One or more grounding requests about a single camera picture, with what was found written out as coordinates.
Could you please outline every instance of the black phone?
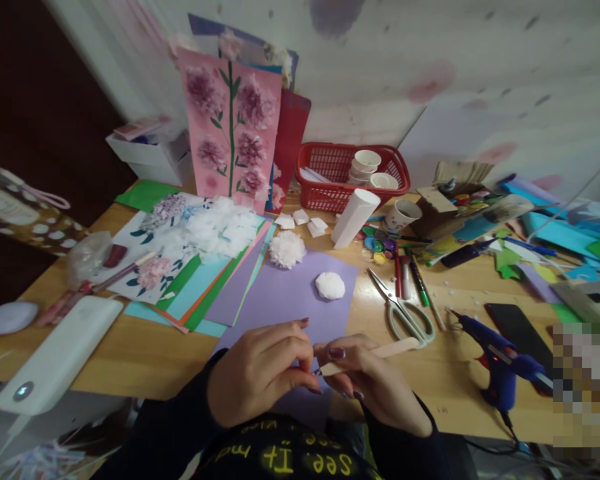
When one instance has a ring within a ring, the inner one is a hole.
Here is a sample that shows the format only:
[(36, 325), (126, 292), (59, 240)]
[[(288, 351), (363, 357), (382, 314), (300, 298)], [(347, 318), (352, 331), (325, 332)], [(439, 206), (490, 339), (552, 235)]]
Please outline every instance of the black phone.
[[(547, 377), (553, 380), (553, 354), (520, 307), (508, 303), (485, 303), (485, 309), (500, 334), (516, 346), (518, 353), (532, 356), (545, 368)], [(553, 396), (553, 390), (540, 380), (531, 383), (541, 395)]]

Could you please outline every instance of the fingernail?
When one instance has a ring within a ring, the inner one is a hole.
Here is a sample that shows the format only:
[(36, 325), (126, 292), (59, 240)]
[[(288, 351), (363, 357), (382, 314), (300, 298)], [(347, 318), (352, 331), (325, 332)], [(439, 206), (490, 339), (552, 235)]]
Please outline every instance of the fingernail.
[(345, 357), (345, 350), (337, 347), (330, 348), (327, 352), (327, 356), (329, 357), (329, 360), (340, 360)]

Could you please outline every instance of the scissors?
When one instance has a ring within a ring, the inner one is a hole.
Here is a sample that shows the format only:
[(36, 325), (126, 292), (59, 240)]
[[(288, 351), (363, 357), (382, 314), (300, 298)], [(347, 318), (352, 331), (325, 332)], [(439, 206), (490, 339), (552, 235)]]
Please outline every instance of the scissors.
[[(367, 270), (380, 292), (389, 302), (387, 320), (389, 321), (389, 327), (396, 338), (398, 338), (398, 340), (406, 338), (397, 328), (396, 319), (398, 319), (400, 322), (402, 322), (403, 326), (408, 330), (408, 332), (415, 337), (418, 342), (420, 342), (420, 346), (418, 348), (424, 348), (430, 344), (435, 338), (435, 328), (429, 316), (417, 305), (406, 300), (396, 298), (396, 296), (387, 288), (382, 280), (378, 278), (373, 270), (370, 268)], [(420, 318), (422, 318), (426, 331), (422, 330), (419, 322), (416, 320), (416, 318), (414, 318), (409, 309), (412, 309), (418, 314), (418, 316), (420, 316)]]

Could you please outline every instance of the wall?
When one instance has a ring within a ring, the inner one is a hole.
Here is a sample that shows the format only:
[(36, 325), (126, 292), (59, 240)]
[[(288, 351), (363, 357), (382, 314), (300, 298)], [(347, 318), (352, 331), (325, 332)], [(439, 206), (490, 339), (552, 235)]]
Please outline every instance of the wall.
[[(129, 43), (109, 2), (47, 3), (124, 116), (182, 110), (173, 66)], [(600, 167), (600, 0), (201, 3), (141, 2), (166, 37), (188, 35), (191, 12), (296, 50), (305, 141), (397, 145), (435, 101), (511, 116), (476, 152), (504, 145), (492, 179), (518, 172), (566, 199)], [(584, 195), (600, 199), (600, 176)]]

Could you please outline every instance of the red plastic basket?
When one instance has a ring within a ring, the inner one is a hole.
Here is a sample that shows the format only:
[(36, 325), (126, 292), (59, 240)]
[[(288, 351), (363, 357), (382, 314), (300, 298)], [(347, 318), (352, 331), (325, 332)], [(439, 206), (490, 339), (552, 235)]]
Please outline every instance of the red plastic basket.
[[(378, 172), (388, 173), (398, 180), (398, 189), (377, 189), (346, 185), (349, 179), (351, 160), (358, 150), (373, 150), (382, 158)], [(307, 180), (300, 173), (301, 168), (310, 168), (334, 183), (320, 183)], [(295, 164), (295, 176), (300, 183), (300, 202), (306, 209), (341, 213), (347, 206), (350, 196), (357, 188), (374, 192), (380, 197), (380, 207), (392, 197), (404, 195), (411, 184), (409, 172), (400, 152), (388, 145), (344, 145), (337, 143), (305, 143), (300, 147)]]

